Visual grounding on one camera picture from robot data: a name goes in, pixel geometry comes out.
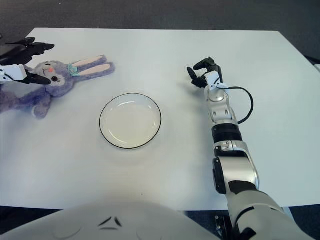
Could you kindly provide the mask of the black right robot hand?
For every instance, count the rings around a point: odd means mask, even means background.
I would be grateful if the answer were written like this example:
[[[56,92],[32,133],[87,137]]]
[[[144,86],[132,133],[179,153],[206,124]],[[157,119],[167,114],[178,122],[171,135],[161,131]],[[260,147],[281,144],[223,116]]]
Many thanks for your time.
[[[198,88],[209,88],[209,91],[222,90],[229,92],[228,87],[223,83],[222,70],[211,57],[207,57],[191,67],[187,67],[187,72],[192,79],[191,83]],[[197,76],[195,71],[206,69],[206,72]]]

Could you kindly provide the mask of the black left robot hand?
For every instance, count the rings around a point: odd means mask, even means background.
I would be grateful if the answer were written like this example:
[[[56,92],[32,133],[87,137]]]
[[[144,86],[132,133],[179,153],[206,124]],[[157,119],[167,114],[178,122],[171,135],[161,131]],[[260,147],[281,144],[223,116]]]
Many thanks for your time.
[[[13,43],[0,45],[0,82],[19,82],[23,84],[50,85],[51,80],[32,73],[25,65],[45,51],[55,47],[54,44],[35,42],[34,37],[27,37]]]

